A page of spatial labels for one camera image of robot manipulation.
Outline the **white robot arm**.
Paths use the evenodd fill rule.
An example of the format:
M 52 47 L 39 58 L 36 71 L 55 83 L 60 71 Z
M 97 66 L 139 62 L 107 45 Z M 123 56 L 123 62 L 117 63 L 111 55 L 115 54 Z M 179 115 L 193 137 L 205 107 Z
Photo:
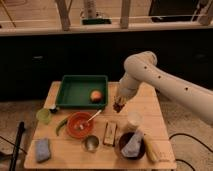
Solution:
M 124 61 L 125 74 L 118 83 L 114 110 L 119 113 L 145 82 L 213 127 L 213 91 L 168 74 L 156 65 L 157 57 L 151 51 L 131 55 Z

